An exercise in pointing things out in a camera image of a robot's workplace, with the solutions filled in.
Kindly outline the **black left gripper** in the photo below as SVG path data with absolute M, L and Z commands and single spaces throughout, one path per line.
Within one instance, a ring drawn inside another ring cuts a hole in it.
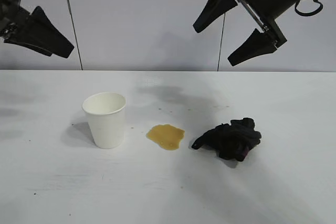
M 21 0 L 1 0 L 1 39 L 4 43 L 48 57 L 69 58 L 74 45 L 51 23 L 44 10 L 37 6 L 30 14 L 20 4 Z

